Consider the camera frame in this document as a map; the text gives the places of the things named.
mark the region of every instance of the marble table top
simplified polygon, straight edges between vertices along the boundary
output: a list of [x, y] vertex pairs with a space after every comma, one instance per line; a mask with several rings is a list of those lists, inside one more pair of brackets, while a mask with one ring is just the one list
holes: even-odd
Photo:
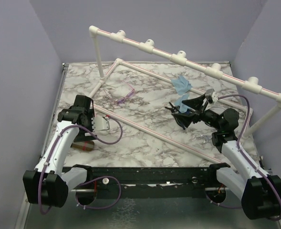
[[[111, 63], [103, 64], [106, 72]], [[236, 86], [205, 76], [203, 73], [182, 67], [175, 64], [164, 63], [136, 63], [135, 65], [153, 71], [168, 78], [185, 76], [195, 88], [203, 91], [214, 88], [218, 95], [236, 94]], [[229, 64], [222, 64], [221, 70], [232, 75]], [[124, 104], [117, 105], [111, 98], [126, 96], [131, 88], [125, 83], [128, 82], [135, 88], [135, 94]], [[88, 95], [99, 81], [99, 73], [96, 64], [93, 63], [72, 63], [69, 65], [68, 73], [64, 82], [57, 114], [64, 108], [70, 107], [77, 94]], [[189, 98], [198, 97], [198, 94], [188, 92]], [[201, 149], [205, 154], [212, 156], [222, 162], [232, 165], [209, 141], [202, 144], [198, 140], [201, 135], [210, 135], [214, 129], [203, 122], [190, 125], [183, 130], [178, 126], [170, 111], [165, 109], [168, 102], [174, 103], [178, 95], [173, 85], [148, 76], [144, 73], [119, 65], [109, 76], [106, 83], [97, 91], [93, 97], [94, 103], [115, 114], [128, 118], [129, 120], [150, 128], [160, 134], [172, 138], [180, 143]], [[223, 112], [228, 106], [217, 103], [212, 109], [218, 113]], [[239, 111], [238, 134], [242, 128], [245, 114]], [[52, 135], [56, 126], [53, 123]], [[105, 141], [115, 141], [119, 137], [119, 127], [114, 121], [110, 121], [109, 131], [97, 132], [98, 136]], [[208, 162], [182, 149], [176, 148], [153, 136], [145, 134], [133, 127], [122, 124], [124, 134], [116, 145], [105, 145], [95, 141], [94, 150], [84, 152], [77, 149], [70, 149], [65, 161], [65, 166], [75, 164], [89, 165], [93, 167], [205, 167]], [[243, 144], [246, 151], [258, 160], [257, 150], [250, 136]]]

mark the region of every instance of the gray wall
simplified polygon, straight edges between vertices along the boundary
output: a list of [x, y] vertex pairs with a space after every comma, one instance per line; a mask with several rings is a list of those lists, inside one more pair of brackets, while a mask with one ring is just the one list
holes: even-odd
[[62, 66], [28, 0], [0, 0], [0, 229], [14, 228]]
[[[232, 64], [234, 76], [256, 76], [260, 85], [281, 93], [281, 0], [265, 4]], [[253, 122], [275, 105], [261, 95], [246, 95], [254, 108]], [[254, 137], [264, 163], [281, 177], [281, 112]]]
[[[30, 0], [64, 62], [95, 61], [88, 27], [155, 41], [194, 61], [231, 61], [266, 0]], [[164, 61], [103, 38], [102, 59]]]

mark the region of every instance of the blue cloth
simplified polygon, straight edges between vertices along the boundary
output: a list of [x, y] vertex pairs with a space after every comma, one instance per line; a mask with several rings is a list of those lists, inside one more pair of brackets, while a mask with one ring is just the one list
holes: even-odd
[[181, 113], [185, 113], [187, 111], [187, 109], [189, 108], [188, 106], [186, 106], [185, 104], [182, 103], [183, 100], [188, 99], [189, 94], [184, 94], [182, 97], [180, 97], [178, 100], [176, 100], [174, 102], [174, 106], [179, 106], [179, 111]]
[[189, 81], [182, 75], [180, 75], [177, 80], [171, 80], [171, 82], [179, 95], [185, 94], [192, 88]]

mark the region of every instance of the pink glasses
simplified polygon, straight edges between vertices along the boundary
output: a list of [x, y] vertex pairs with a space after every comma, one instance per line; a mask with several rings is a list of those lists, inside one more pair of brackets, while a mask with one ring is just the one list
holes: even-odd
[[123, 81], [121, 80], [122, 82], [125, 82], [127, 85], [130, 86], [130, 88], [132, 89], [125, 97], [122, 97], [121, 99], [118, 99], [118, 100], [114, 100], [112, 97], [110, 97], [108, 95], [108, 93], [106, 93], [106, 91], [104, 90], [105, 94], [107, 95], [107, 97], [112, 100], [114, 103], [117, 103], [117, 104], [123, 104], [127, 98], [130, 98], [134, 95], [135, 93], [135, 88], [133, 88], [129, 83], [127, 83], [126, 81]]

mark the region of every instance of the eyeglasses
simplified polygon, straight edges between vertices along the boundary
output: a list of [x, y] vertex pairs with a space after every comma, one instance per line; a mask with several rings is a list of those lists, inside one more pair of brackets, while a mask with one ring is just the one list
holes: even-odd
[[121, 80], [122, 82], [126, 83], [132, 90], [125, 96], [125, 97], [122, 97], [121, 99], [118, 99], [118, 100], [114, 100], [111, 96], [109, 96], [109, 94], [104, 90], [106, 96], [112, 100], [114, 103], [117, 103], [117, 104], [123, 104], [128, 98], [132, 97], [135, 93], [135, 88], [133, 88], [129, 83], [127, 83], [126, 81], [123, 81]]

